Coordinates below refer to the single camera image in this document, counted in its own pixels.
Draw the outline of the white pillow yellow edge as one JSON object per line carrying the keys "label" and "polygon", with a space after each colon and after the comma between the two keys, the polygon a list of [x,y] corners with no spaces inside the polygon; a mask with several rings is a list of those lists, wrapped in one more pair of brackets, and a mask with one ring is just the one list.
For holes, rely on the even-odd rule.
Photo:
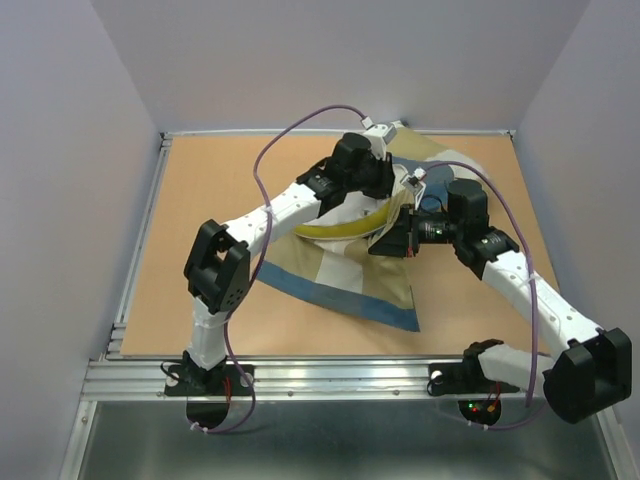
{"label": "white pillow yellow edge", "polygon": [[373,199],[349,193],[344,202],[320,218],[297,226],[293,233],[313,241],[342,241],[365,238],[387,223],[390,199]]}

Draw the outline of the blue beige white plaid pillowcase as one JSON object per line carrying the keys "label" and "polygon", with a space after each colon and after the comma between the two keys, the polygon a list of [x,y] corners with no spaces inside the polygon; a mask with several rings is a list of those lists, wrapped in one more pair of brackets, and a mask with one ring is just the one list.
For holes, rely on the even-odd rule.
{"label": "blue beige white plaid pillowcase", "polygon": [[[467,155],[424,137],[399,121],[387,149],[398,179],[425,168],[422,212],[437,211],[446,188],[457,179],[477,180],[485,169]],[[390,227],[412,194],[400,183],[393,187],[386,225],[365,238],[313,241],[292,232],[271,243],[258,273],[262,283],[289,296],[335,312],[416,332],[419,322],[412,287],[402,258],[374,256],[368,248]]]}

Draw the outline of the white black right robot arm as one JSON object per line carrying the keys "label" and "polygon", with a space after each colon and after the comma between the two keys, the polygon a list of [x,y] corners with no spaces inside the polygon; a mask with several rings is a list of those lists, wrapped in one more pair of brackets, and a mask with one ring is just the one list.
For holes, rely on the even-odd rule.
{"label": "white black right robot arm", "polygon": [[509,385],[543,397],[562,420],[576,424],[632,393],[632,342],[579,313],[541,278],[504,231],[490,224],[488,197],[475,180],[449,184],[445,207],[424,212],[405,204],[371,255],[408,258],[423,244],[450,244],[456,258],[531,323],[536,345],[525,352],[501,340],[474,342],[461,361],[428,383],[434,396],[480,393]]}

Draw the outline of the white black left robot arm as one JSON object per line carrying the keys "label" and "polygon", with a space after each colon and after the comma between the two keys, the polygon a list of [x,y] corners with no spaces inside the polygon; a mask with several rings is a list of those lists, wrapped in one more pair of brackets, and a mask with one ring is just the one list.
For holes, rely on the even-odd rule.
{"label": "white black left robot arm", "polygon": [[330,156],[301,174],[263,206],[224,224],[201,225],[184,267],[193,297],[193,331],[182,378],[199,393],[215,392],[227,358],[224,323],[248,294],[270,243],[303,224],[328,227],[360,220],[386,201],[394,186],[387,145],[393,133],[374,125],[348,132]]}

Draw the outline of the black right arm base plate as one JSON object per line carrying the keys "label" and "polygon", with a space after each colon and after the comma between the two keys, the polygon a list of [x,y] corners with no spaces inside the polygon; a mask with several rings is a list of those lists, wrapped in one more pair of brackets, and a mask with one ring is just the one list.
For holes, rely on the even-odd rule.
{"label": "black right arm base plate", "polygon": [[498,384],[472,372],[462,361],[433,363],[428,367],[427,389],[433,396],[496,392]]}

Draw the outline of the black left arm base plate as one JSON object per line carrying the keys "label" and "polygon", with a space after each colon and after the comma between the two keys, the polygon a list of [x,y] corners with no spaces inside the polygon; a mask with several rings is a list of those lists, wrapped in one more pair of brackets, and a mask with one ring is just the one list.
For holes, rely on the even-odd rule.
{"label": "black left arm base plate", "polygon": [[249,397],[249,382],[253,380],[254,367],[245,368],[244,379],[238,369],[222,363],[212,371],[201,373],[189,370],[180,363],[162,363],[161,372],[165,376],[164,394],[168,397]]}

